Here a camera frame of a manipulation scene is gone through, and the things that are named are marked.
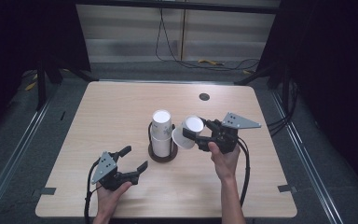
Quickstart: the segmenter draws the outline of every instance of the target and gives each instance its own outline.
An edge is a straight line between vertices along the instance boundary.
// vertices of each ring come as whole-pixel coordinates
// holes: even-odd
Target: hand
[[[214,168],[221,181],[235,178],[238,157],[240,156],[240,147],[235,146],[232,152],[222,154],[220,148],[215,142],[209,142],[208,148],[212,152],[211,160],[214,162]]]
[[[118,200],[120,199],[121,195],[123,195],[123,193],[125,193],[130,188],[131,185],[131,182],[126,182],[122,184],[117,190],[112,191],[110,189],[101,187],[99,182],[97,183],[98,213],[94,218],[94,224],[109,223],[110,218],[116,211]]]

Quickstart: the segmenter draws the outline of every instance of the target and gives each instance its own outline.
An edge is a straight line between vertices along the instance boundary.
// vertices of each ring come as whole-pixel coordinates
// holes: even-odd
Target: white paper cup
[[[167,110],[157,110],[153,113],[152,135],[157,140],[167,140],[172,135],[171,114]]]
[[[182,125],[180,125],[175,130],[173,130],[172,132],[173,142],[175,142],[175,144],[181,148],[191,149],[196,144],[196,142],[183,136],[184,127],[196,133],[196,136],[198,136],[202,132],[204,125],[199,117],[191,115],[188,116],[182,122]]]
[[[171,152],[171,138],[166,140],[158,140],[152,135],[153,152],[158,157],[167,157]]]

